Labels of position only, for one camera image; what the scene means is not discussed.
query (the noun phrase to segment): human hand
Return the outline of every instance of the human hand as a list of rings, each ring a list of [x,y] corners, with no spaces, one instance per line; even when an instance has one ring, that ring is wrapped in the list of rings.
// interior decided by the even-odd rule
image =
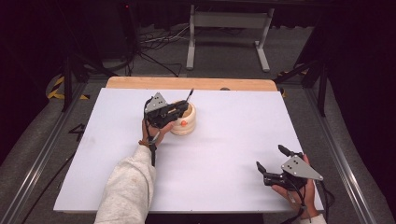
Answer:
[[[306,155],[303,156],[303,159],[309,165],[309,160]],[[291,208],[293,208],[296,212],[299,212],[301,207],[301,199],[296,191],[288,191],[278,185],[273,185],[272,189],[288,200]],[[305,195],[304,202],[306,205],[306,210],[301,215],[301,219],[306,219],[310,217],[316,217],[319,215],[318,210],[315,207],[314,200],[315,200],[315,185],[312,179],[308,179],[305,188],[302,187],[300,189],[302,195]]]
[[[157,141],[155,142],[155,146],[157,147],[161,141],[163,140],[163,138],[165,137],[165,135],[167,133],[169,133],[169,131],[171,131],[171,129],[174,126],[174,121],[169,122],[168,124],[165,125],[165,127],[163,127],[162,129],[159,128],[154,128],[151,125],[149,125],[148,123],[148,132],[149,135],[151,135],[152,137],[154,137],[155,135],[157,135],[157,133],[159,133],[158,137],[157,137]],[[143,142],[148,142],[149,141],[149,136],[146,130],[146,124],[145,124],[145,120],[142,120],[142,141]]]

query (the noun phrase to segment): black strap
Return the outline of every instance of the black strap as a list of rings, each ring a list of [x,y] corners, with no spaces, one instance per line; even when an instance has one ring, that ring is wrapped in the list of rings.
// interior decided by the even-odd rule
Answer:
[[[300,217],[303,214],[304,210],[304,207],[301,206],[298,214],[295,217],[291,217],[288,220],[282,222],[281,224],[291,224],[295,219],[297,219],[297,217]]]
[[[151,151],[151,165],[155,166],[155,150],[157,150],[157,147],[155,144],[149,145],[149,150]]]

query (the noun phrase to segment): sweater sleeve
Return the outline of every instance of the sweater sleeve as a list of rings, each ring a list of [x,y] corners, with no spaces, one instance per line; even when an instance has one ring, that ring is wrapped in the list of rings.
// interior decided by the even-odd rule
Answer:
[[[154,181],[151,152],[139,146],[132,157],[119,162],[107,180],[95,223],[145,223]]]
[[[326,220],[322,214],[319,214],[317,217],[311,217],[311,222],[309,222],[309,218],[301,219],[300,224],[326,224]]]

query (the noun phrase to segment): yellow tape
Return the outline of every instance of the yellow tape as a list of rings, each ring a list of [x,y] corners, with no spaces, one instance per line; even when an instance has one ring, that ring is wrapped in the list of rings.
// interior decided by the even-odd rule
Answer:
[[[285,89],[280,88],[280,94],[282,95],[283,98],[287,96]]]
[[[59,94],[56,93],[59,89],[59,87],[61,87],[62,83],[64,82],[64,76],[61,75],[55,82],[55,85],[53,85],[52,87],[52,91],[49,93],[49,95],[47,96],[49,99],[50,98],[56,98],[56,99],[61,99],[64,100],[64,94]],[[90,95],[81,95],[79,97],[80,100],[89,100],[91,98]]]

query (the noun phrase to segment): white tabletop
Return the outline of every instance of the white tabletop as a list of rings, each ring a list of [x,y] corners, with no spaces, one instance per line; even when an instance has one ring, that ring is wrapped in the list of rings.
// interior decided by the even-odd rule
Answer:
[[[159,91],[168,103],[190,91],[102,89],[54,206],[95,212],[113,168],[133,155],[141,139],[144,103]],[[277,91],[194,91],[196,128],[169,133],[157,150],[151,213],[251,213],[289,211],[286,200],[264,186],[259,161],[282,173],[288,158],[277,145],[302,151]],[[317,193],[315,205],[322,210]]]

